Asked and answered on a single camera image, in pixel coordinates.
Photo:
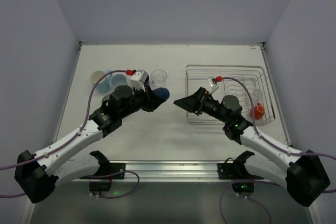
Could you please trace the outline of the orange cup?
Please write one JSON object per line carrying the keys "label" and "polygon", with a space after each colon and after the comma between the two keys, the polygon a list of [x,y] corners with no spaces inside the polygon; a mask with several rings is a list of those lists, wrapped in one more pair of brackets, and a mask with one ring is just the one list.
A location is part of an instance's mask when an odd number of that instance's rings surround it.
{"label": "orange cup", "polygon": [[255,120],[260,120],[265,115],[265,108],[261,103],[258,103],[250,110],[250,115],[253,116]]}

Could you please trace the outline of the small dark blue cup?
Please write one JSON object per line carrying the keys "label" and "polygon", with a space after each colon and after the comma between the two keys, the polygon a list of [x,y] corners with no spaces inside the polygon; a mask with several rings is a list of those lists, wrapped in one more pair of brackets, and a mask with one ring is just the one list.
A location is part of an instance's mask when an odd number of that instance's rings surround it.
{"label": "small dark blue cup", "polygon": [[170,92],[167,88],[157,88],[153,90],[153,93],[157,96],[162,98],[164,101],[167,101],[170,97]]}

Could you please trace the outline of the clear faceted glass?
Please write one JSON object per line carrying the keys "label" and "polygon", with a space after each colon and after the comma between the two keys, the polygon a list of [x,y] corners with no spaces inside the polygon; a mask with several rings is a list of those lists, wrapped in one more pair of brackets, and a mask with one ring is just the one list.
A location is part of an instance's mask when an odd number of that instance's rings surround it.
{"label": "clear faceted glass", "polygon": [[152,88],[165,88],[167,73],[162,69],[156,69],[151,73],[150,79]]}

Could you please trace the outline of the pale grey-blue mug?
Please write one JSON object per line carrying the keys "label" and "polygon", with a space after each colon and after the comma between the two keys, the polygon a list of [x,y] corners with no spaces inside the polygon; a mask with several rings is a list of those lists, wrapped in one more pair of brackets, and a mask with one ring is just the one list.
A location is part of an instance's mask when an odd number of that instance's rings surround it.
{"label": "pale grey-blue mug", "polygon": [[127,82],[128,82],[127,77],[124,74],[114,73],[110,77],[110,86],[112,88],[116,88],[118,86],[127,85]]}

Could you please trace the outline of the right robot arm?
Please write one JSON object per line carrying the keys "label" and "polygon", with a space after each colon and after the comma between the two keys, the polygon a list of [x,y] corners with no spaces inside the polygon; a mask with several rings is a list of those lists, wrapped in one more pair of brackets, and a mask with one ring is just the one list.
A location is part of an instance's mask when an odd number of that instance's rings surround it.
{"label": "right robot arm", "polygon": [[236,96],[226,95],[217,101],[205,88],[199,88],[193,95],[175,100],[174,104],[186,112],[205,113],[223,122],[223,131],[230,140],[254,150],[243,161],[244,171],[285,188],[300,205],[310,206],[330,186],[317,153],[302,152],[261,132],[242,116]]}

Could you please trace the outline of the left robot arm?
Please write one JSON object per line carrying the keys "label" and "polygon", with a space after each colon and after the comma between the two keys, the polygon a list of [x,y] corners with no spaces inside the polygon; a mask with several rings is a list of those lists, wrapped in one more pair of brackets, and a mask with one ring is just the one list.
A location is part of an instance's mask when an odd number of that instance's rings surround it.
{"label": "left robot arm", "polygon": [[93,151],[82,160],[72,158],[118,129],[124,118],[139,110],[153,112],[169,97],[166,88],[137,90],[118,86],[72,133],[40,151],[21,152],[14,174],[16,182],[32,203],[38,203],[64,183],[80,177],[105,176],[109,162],[100,151]]}

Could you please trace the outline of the light blue mug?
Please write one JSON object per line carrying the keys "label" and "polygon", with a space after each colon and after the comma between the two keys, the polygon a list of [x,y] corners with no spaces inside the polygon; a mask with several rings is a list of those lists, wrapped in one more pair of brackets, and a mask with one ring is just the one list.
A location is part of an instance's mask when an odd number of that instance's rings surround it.
{"label": "light blue mug", "polygon": [[111,70],[97,70],[93,72],[90,76],[90,81],[92,84],[96,85],[96,91],[99,93],[108,93],[110,91],[110,77],[112,74],[109,74],[103,77],[105,74],[109,73]]}

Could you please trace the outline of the cream cup brown band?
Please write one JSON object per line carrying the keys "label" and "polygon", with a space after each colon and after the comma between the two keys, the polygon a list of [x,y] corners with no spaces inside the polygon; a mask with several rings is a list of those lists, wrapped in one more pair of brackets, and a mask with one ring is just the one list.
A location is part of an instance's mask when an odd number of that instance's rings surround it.
{"label": "cream cup brown band", "polygon": [[109,101],[109,98],[110,98],[110,94],[105,95],[105,96],[102,98],[101,103],[102,103],[102,104],[107,103],[107,102]]}

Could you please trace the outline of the small clear glass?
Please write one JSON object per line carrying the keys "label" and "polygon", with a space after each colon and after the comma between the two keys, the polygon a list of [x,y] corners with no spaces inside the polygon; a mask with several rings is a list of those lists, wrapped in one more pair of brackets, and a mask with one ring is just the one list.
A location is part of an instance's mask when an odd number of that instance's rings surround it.
{"label": "small clear glass", "polygon": [[252,96],[254,105],[256,105],[258,103],[262,103],[262,99],[263,99],[264,93],[260,89],[255,89],[252,92],[251,96]]}

